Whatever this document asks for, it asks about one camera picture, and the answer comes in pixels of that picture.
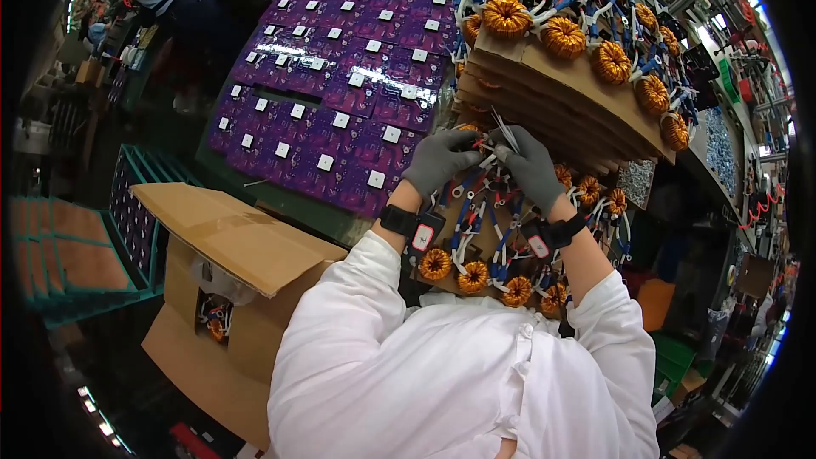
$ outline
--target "label tag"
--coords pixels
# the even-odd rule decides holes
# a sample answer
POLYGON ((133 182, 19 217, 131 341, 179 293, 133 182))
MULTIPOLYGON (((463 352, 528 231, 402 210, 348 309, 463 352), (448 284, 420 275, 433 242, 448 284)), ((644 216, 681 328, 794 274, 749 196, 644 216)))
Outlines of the label tag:
POLYGON ((416 99, 416 85, 403 85, 402 94, 400 94, 400 96, 405 99, 416 99))
POLYGON ((544 244, 544 240, 541 239, 541 236, 536 235, 532 238, 527 238, 527 244, 530 246, 530 250, 532 250, 539 259, 544 259, 550 254, 550 249, 544 244))
POLYGON ((397 143, 400 139, 400 134, 402 133, 402 129, 399 127, 393 127, 391 125, 385 127, 385 132, 382 134, 382 139, 387 142, 392 142, 394 144, 397 143))
POLYGON ((351 119, 351 116, 349 114, 337 112, 334 115, 334 121, 332 122, 332 125, 337 126, 338 128, 345 128, 346 126, 349 125, 349 119, 351 119))
POLYGON ((368 175, 368 186, 374 188, 382 188, 385 184, 385 174, 372 170, 368 175))
POLYGON ((300 105, 299 103, 296 103, 292 107, 292 111, 291 111, 291 113, 289 115, 296 118, 296 119, 301 119, 303 117, 303 111, 305 111, 305 110, 306 110, 306 107, 304 107, 303 105, 300 105))
POLYGON ((411 241, 411 246, 420 252, 424 252, 428 249, 428 247, 431 245, 431 241, 433 240, 434 229, 420 223, 416 228, 416 234, 414 234, 414 240, 411 241))
POLYGON ((364 79, 365 77, 362 76, 362 73, 352 73, 352 77, 348 79, 348 84, 354 87, 362 87, 364 79))
POLYGON ((289 144, 285 142, 278 142, 278 147, 275 149, 275 156, 280 158, 286 158, 286 155, 289 154, 289 144))
POLYGON ((411 56, 411 60, 417 62, 425 62, 425 59, 428 58, 428 52, 426 50, 422 50, 419 48, 414 48, 414 55, 411 56))
POLYGON ((332 170, 332 164, 334 163, 334 158, 329 155, 320 155, 320 161, 317 162, 317 168, 321 168, 322 170, 332 170))

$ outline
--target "purple circuit board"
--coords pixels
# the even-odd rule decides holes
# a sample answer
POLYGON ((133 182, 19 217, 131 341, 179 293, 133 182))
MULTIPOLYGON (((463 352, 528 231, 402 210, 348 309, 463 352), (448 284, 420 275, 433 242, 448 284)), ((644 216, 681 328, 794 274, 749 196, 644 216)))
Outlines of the purple circuit board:
POLYGON ((225 89, 208 145, 250 177, 375 218, 433 125, 454 41, 452 0, 272 0, 232 68, 238 94, 225 89), (320 105, 259 108, 252 87, 320 105))
POLYGON ((388 80, 380 86, 372 117, 387 125, 427 133, 434 122, 437 99, 432 89, 388 80))

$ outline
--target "hand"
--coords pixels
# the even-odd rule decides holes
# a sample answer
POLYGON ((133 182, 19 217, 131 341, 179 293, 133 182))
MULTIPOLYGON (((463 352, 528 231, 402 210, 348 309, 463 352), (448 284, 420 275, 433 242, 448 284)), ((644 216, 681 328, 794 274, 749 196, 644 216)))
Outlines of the hand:
MULTIPOLYGON (((504 165, 510 169, 513 179, 525 195, 535 202, 541 209, 542 216, 546 217, 558 196, 564 193, 564 185, 558 182, 553 159, 550 158, 547 148, 533 138, 524 127, 514 125, 509 128, 516 138, 521 155, 510 150, 504 165)), ((490 138, 506 143, 504 135, 498 128, 490 132, 490 138)))
POLYGON ((478 136, 474 131, 448 129, 423 138, 402 178, 407 179, 423 199, 430 198, 434 190, 442 188, 458 171, 482 161, 483 157, 477 150, 459 153, 451 150, 457 146, 470 147, 478 136))

